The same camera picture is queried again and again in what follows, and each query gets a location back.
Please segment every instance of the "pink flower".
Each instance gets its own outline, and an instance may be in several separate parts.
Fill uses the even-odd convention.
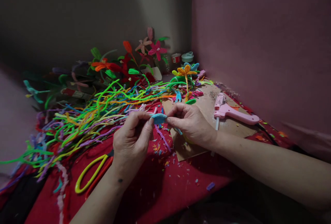
[[[161,46],[161,44],[160,44],[159,40],[156,42],[156,44],[151,43],[152,49],[148,52],[148,55],[156,54],[156,57],[158,58],[159,61],[161,61],[160,54],[167,53],[167,49],[161,48],[160,46]]]
[[[77,78],[76,78],[75,72],[71,72],[71,76],[72,76],[72,78],[74,80],[74,82],[71,82],[71,85],[75,85],[76,84],[77,85],[77,89],[78,89],[79,92],[81,92],[80,86],[87,87],[87,88],[89,87],[87,84],[84,84],[83,82],[88,82],[90,80],[78,81]]]
[[[138,47],[135,49],[135,51],[137,51],[137,50],[140,49],[141,52],[142,52],[143,54],[146,54],[146,53],[145,53],[145,46],[146,46],[146,45],[150,45],[150,44],[152,43],[152,41],[147,41],[147,39],[148,39],[148,37],[146,37],[146,38],[144,39],[144,41],[139,40],[140,45],[138,45]]]
[[[140,54],[140,56],[141,56],[140,64],[142,64],[143,60],[147,60],[147,61],[149,61],[149,58],[146,57],[144,54],[142,54],[142,53],[139,53],[139,54]]]
[[[151,27],[147,28],[147,36],[150,41],[153,41],[153,28]]]

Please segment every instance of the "left hand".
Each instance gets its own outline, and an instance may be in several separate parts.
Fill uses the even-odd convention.
[[[145,160],[153,118],[144,111],[129,114],[124,125],[114,135],[114,172],[118,182],[128,187]]]

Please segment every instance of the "scissors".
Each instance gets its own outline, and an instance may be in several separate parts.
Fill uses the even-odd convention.
[[[106,160],[109,157],[110,157],[110,160],[107,162],[106,166],[101,170],[101,168],[103,167],[103,165],[105,164]],[[97,163],[100,160],[102,160],[102,161],[101,161],[100,165],[98,166],[97,170],[94,172],[91,179],[87,182],[87,184],[83,188],[80,188],[80,183],[81,183],[84,175],[86,174],[86,172],[91,168],[91,166],[93,166],[95,163]],[[89,187],[89,189],[87,190],[87,192],[85,194],[85,200],[86,200],[89,197],[89,195],[91,194],[91,192],[93,191],[94,187],[98,184],[100,179],[103,177],[103,175],[106,173],[108,168],[111,166],[111,164],[113,163],[113,160],[114,160],[114,149],[112,149],[112,151],[110,153],[102,155],[101,157],[98,157],[97,159],[93,160],[88,166],[86,166],[86,168],[80,174],[80,176],[76,182],[75,192],[77,194],[80,194]]]

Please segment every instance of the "wall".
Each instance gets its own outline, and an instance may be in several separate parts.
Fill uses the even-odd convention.
[[[193,0],[193,51],[210,78],[238,92],[278,130],[299,143],[323,142],[317,132],[331,134],[330,3]]]
[[[91,60],[93,47],[123,55],[123,40],[135,48],[148,26],[171,38],[170,53],[191,46],[191,0],[0,0],[0,7],[1,50],[17,70],[69,68]]]
[[[33,98],[21,85],[21,78],[13,69],[0,63],[0,160],[11,160],[21,156],[26,150],[25,141],[35,134],[37,107]],[[16,163],[0,165],[0,188],[5,184]]]

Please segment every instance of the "pink glue gun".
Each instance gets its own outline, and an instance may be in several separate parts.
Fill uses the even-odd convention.
[[[243,114],[227,104],[225,95],[220,92],[215,101],[214,117],[216,118],[216,130],[220,123],[220,119],[224,119],[225,116],[230,116],[236,120],[239,120],[248,125],[255,125],[259,122],[260,118],[257,115]]]

